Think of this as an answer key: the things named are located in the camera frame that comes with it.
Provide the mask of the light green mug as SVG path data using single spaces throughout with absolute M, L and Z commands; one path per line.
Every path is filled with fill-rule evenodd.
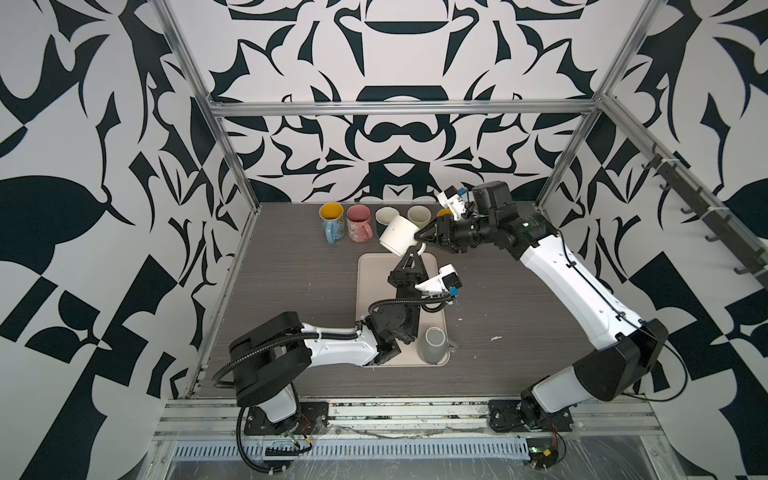
M 432 220 L 432 212 L 426 206 L 414 205 L 408 209 L 406 217 L 418 229 L 422 229 Z

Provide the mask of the white cream mug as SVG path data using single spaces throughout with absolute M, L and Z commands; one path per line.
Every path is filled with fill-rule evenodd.
M 389 222 L 379 237 L 379 244 L 399 257 L 403 257 L 412 246 L 416 246 L 417 254 L 422 255 L 426 251 L 426 245 L 416 239 L 419 230 L 416 224 L 398 215 Z

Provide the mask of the dark green mug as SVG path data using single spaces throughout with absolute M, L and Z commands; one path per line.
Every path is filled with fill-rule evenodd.
M 375 227 L 378 236 L 382 236 L 390 223 L 400 215 L 394 207 L 381 207 L 375 212 Z

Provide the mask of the pink ghost print mug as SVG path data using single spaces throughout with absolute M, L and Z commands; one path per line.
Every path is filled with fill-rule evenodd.
M 362 204 L 352 205 L 347 209 L 347 232 L 351 241 L 365 243 L 373 238 L 373 230 L 370 223 L 371 211 Z

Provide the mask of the grey mug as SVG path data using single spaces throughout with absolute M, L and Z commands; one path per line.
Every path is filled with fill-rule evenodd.
M 428 328 L 419 341 L 419 355 L 427 365 L 443 365 L 458 350 L 458 344 L 440 327 Z

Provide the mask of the blue butterfly mug yellow inside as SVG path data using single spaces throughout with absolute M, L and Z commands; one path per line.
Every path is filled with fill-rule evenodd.
M 323 223 L 325 239 L 329 244 L 334 244 L 345 237 L 345 210 L 341 204 L 332 202 L 322 205 L 319 216 Z

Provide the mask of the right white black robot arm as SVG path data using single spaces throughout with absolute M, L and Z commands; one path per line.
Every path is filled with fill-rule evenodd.
M 568 249 L 542 215 L 445 215 L 419 230 L 415 240 L 452 253 L 492 244 L 507 251 L 554 293 L 587 335 L 593 351 L 526 389 L 528 416 L 558 413 L 589 399 L 611 401 L 654 367 L 668 331 L 644 320 L 617 299 Z

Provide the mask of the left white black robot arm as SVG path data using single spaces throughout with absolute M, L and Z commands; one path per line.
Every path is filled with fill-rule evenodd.
M 286 311 L 237 338 L 229 362 L 213 374 L 214 386 L 232 389 L 239 407 L 263 414 L 275 429 L 291 429 L 300 417 L 293 385 L 300 374 L 327 365 L 383 365 L 417 340 L 420 313 L 448 300 L 417 287 L 429 279 L 421 259 L 425 249 L 418 244 L 406 250 L 388 276 L 395 296 L 370 304 L 352 328 L 313 326 Z

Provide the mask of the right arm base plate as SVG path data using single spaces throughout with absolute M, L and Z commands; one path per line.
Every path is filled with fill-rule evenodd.
M 488 424 L 497 433 L 570 432 L 573 418 L 568 408 L 547 413 L 527 400 L 493 399 L 488 402 Z

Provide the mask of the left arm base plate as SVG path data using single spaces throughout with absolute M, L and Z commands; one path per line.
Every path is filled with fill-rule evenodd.
M 327 426 L 328 402 L 301 401 L 295 414 L 280 422 L 271 422 L 265 412 L 253 406 L 246 414 L 243 433 L 246 436 L 282 435 L 286 433 L 309 435 Z

